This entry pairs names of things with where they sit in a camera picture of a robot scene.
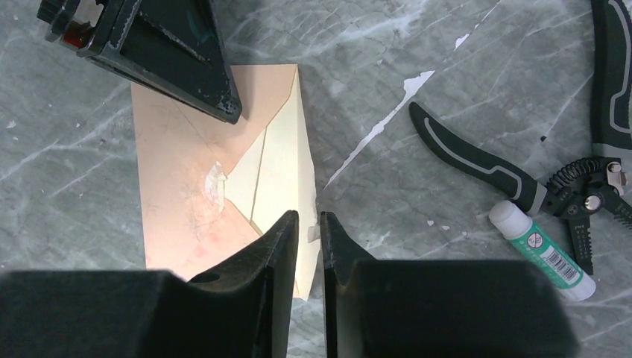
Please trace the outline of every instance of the spring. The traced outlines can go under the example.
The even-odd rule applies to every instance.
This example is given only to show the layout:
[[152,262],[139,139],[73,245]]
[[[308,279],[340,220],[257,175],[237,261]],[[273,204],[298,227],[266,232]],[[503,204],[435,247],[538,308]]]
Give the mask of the spring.
[[601,161],[598,158],[582,158],[558,170],[557,173],[549,179],[546,188],[553,192],[553,194],[558,194],[562,189],[575,181],[575,179],[583,177],[584,175],[600,172],[601,170]]

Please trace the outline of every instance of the pliers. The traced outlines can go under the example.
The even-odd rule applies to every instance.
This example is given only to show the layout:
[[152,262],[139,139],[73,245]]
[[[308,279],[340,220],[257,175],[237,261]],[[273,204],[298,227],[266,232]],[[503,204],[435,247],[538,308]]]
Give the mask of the pliers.
[[605,209],[632,230],[632,207],[621,198],[627,184],[622,162],[632,163],[628,118],[632,22],[622,0],[592,0],[591,5],[595,26],[590,109],[593,156],[564,166],[546,185],[454,135],[417,103],[409,107],[415,129],[440,159],[503,191],[530,216],[542,210],[565,220],[575,262],[588,274],[593,274],[590,216]]

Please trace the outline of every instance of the gray marble table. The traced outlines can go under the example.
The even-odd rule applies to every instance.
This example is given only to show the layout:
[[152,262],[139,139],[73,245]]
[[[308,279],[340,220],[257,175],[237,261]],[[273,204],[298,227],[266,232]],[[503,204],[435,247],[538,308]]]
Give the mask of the gray marble table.
[[[590,152],[588,0],[216,3],[232,64],[300,64],[319,208],[378,258],[519,258],[487,220],[503,196],[424,147],[410,100],[541,180]],[[0,270],[141,269],[129,84],[43,41],[37,5],[0,2]],[[567,313],[582,357],[629,357],[630,233],[592,225],[597,292]],[[320,288],[290,357],[324,357]]]

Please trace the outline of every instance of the label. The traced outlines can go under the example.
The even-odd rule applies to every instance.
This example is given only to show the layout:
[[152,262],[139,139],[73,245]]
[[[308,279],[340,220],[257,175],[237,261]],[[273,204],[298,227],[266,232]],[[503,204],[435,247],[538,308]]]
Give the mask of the label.
[[537,225],[521,237],[509,240],[527,260],[539,267],[559,289],[571,289],[584,277],[584,271]]

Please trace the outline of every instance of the envelope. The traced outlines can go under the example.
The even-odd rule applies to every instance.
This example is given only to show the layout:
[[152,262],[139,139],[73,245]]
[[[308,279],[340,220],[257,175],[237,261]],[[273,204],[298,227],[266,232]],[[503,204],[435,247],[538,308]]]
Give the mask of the envelope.
[[236,125],[132,85],[147,268],[189,280],[296,210],[294,297],[307,299],[320,243],[298,67],[232,70],[243,106]]

